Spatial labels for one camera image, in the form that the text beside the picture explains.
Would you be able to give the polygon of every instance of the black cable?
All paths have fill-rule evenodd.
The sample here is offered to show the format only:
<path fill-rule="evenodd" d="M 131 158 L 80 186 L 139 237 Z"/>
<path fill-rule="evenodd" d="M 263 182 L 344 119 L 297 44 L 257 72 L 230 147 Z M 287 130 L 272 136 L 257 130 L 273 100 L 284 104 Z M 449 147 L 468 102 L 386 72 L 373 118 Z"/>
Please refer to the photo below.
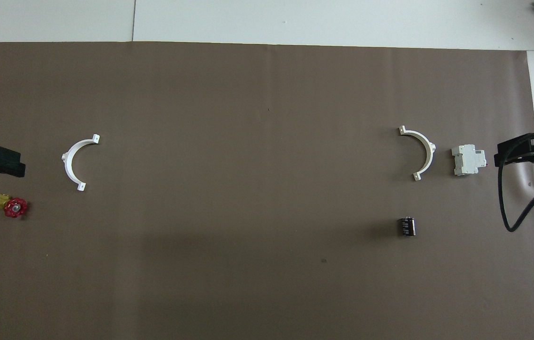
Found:
<path fill-rule="evenodd" d="M 519 138 L 511 145 L 511 147 L 507 149 L 507 151 L 500 158 L 500 167 L 498 167 L 498 201 L 500 202 L 500 213 L 502 214 L 502 221 L 504 222 L 505 228 L 507 228 L 509 232 L 514 232 L 515 230 L 517 230 L 517 228 L 519 228 L 519 226 L 521 225 L 521 222 L 524 221 L 525 217 L 528 215 L 530 210 L 534 207 L 534 197 L 525 207 L 524 211 L 522 211 L 521 215 L 518 217 L 515 224 L 513 224 L 512 227 L 509 226 L 507 213 L 504 209 L 504 199 L 502 196 L 502 168 L 504 168 L 504 165 L 507 162 L 507 158 L 509 157 L 509 155 L 511 155 L 511 152 L 513 152 L 513 150 L 515 150 L 515 148 L 517 148 L 518 145 L 522 144 L 522 142 L 530 140 L 531 138 L 534 138 L 534 133 L 530 133 L 530 134 L 525 135 L 522 138 Z"/>

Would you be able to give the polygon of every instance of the red knob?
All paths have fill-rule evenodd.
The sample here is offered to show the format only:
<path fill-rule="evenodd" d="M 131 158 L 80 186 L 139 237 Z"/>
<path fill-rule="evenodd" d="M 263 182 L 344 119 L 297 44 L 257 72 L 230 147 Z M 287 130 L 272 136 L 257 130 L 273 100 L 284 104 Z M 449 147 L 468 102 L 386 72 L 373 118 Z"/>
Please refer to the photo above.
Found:
<path fill-rule="evenodd" d="M 23 215 L 27 209 L 27 203 L 19 197 L 12 198 L 4 205 L 4 216 L 16 218 Z"/>

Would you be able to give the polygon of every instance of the black capacitor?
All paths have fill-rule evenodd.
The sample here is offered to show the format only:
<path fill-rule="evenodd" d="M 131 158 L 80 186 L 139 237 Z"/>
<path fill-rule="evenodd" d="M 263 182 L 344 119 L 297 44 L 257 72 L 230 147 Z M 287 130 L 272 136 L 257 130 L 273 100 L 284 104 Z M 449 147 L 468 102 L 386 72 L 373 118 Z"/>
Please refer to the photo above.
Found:
<path fill-rule="evenodd" d="M 399 218 L 399 225 L 403 236 L 416 236 L 416 224 L 413 217 Z"/>

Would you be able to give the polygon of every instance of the brown paper sheet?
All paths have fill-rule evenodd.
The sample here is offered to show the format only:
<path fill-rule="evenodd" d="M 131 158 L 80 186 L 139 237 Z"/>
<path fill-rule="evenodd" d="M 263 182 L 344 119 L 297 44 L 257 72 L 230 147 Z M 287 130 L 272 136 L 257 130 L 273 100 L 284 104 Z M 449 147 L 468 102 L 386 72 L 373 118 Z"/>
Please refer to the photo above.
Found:
<path fill-rule="evenodd" d="M 0 339 L 534 340 L 533 129 L 519 51 L 0 43 Z"/>

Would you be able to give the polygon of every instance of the white curved bracket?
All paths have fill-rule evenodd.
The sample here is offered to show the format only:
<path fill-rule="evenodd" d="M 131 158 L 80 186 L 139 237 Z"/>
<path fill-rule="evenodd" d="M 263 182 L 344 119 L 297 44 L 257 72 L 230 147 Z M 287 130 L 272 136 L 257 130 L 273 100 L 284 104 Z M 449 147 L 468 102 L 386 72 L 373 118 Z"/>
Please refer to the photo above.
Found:
<path fill-rule="evenodd" d="M 82 148 L 85 145 L 89 144 L 99 144 L 99 135 L 94 134 L 93 138 L 91 139 L 84 139 L 80 142 L 77 142 L 76 144 L 72 145 L 72 147 L 69 149 L 68 152 L 64 153 L 61 157 L 63 163 L 66 165 L 66 174 L 68 174 L 68 177 L 70 180 L 72 180 L 74 183 L 78 185 L 78 191 L 84 191 L 84 187 L 86 187 L 86 183 L 79 180 L 76 175 L 74 175 L 74 172 L 72 170 L 72 160 L 74 158 L 74 155 L 78 152 L 80 148 Z"/>
<path fill-rule="evenodd" d="M 427 137 L 424 136 L 424 134 L 412 130 L 406 130 L 405 125 L 401 125 L 399 127 L 399 134 L 402 136 L 416 137 L 418 140 L 420 140 L 422 145 L 424 145 L 424 148 L 427 151 L 427 159 L 424 161 L 424 165 L 420 170 L 414 172 L 414 180 L 420 181 L 420 174 L 425 172 L 429 168 L 429 166 L 431 166 L 431 162 L 433 161 L 433 153 L 435 152 L 435 144 L 429 142 L 429 140 L 427 139 Z"/>

